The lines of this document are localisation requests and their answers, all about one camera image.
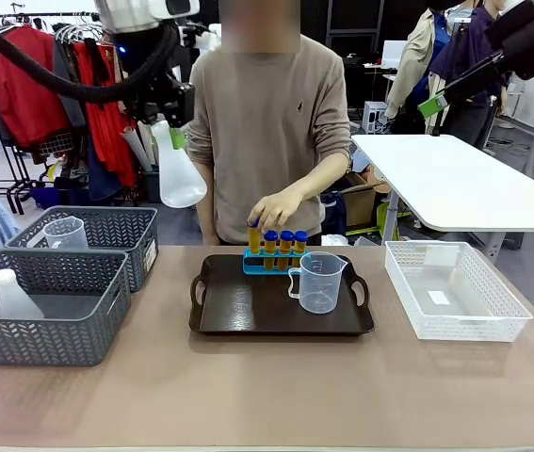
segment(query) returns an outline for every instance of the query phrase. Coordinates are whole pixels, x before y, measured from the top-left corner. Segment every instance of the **gray plastic basket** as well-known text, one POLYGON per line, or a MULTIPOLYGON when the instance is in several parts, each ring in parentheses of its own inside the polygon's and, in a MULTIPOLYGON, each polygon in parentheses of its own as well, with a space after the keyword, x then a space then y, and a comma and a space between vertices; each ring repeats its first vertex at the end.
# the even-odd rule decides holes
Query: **gray plastic basket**
POLYGON ((42 229, 52 221, 77 217, 85 222, 89 247, 129 254, 127 264, 131 292, 145 283, 159 252, 157 210, 135 207, 65 207, 48 209, 42 217, 6 244, 8 248, 48 248, 42 229))
POLYGON ((45 315, 0 318, 0 364, 99 364, 130 308, 127 261, 117 251, 0 250, 0 269, 15 271, 45 315))

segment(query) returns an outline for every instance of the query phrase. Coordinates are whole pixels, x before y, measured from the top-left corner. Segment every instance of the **blue test tube rack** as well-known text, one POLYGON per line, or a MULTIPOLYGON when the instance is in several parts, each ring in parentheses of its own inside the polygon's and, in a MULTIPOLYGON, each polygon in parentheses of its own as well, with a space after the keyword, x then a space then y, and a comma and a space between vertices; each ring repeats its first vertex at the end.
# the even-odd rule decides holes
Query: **blue test tube rack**
POLYGON ((279 250, 275 251, 275 254, 268 254, 264 250, 260 250, 258 254, 253 254, 251 250, 246 250, 244 252, 244 273, 250 276, 287 276, 287 271, 292 267, 292 259, 300 258, 304 254, 307 254, 309 251, 305 252, 292 252, 289 254, 282 254, 279 250), (289 258, 289 266, 285 271, 281 271, 277 268, 277 259, 279 257, 289 258), (272 270, 265 270, 265 259, 275 259, 275 268, 272 270), (259 264, 253 264, 252 260, 256 260, 259 264))

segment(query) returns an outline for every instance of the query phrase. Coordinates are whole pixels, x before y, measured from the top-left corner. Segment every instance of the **brown tabletop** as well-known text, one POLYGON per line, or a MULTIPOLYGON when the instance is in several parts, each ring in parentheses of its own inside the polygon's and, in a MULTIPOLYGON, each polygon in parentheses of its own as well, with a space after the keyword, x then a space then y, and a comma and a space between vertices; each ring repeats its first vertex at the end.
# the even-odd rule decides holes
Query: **brown tabletop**
POLYGON ((0 446, 534 445, 534 320, 514 344, 419 341, 384 250, 344 248, 369 284, 373 333, 202 337, 189 286, 226 252, 161 248, 100 366, 0 367, 0 446))

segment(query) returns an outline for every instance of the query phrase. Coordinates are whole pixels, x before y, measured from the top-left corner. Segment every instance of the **black hose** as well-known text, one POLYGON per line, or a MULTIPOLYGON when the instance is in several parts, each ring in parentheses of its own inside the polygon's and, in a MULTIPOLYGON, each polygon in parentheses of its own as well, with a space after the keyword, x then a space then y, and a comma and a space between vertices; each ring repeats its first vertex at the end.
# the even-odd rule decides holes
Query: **black hose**
POLYGON ((178 31, 171 28, 172 25, 164 26, 162 40, 138 70, 126 80, 111 87, 94 87, 64 80, 42 67, 28 55, 23 54, 15 45, 5 40, 1 35, 0 54, 27 73, 33 80, 61 96, 80 102, 103 104, 122 100, 126 97, 126 94, 131 93, 138 85, 147 83, 148 76, 166 66, 178 43, 178 31))

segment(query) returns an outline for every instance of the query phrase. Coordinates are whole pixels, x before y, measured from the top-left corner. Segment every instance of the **white flask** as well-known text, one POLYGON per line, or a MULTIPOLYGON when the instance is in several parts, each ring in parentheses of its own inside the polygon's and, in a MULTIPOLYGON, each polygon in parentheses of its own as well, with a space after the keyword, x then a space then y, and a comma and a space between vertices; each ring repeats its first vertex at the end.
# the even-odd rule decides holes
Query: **white flask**
POLYGON ((200 202, 208 192, 206 182, 189 160, 185 149, 174 149, 170 126, 160 121, 152 126, 160 151, 160 195, 168 207, 185 209, 200 202))
POLYGON ((40 320, 44 314, 18 284, 15 271, 0 270, 0 318, 40 320))

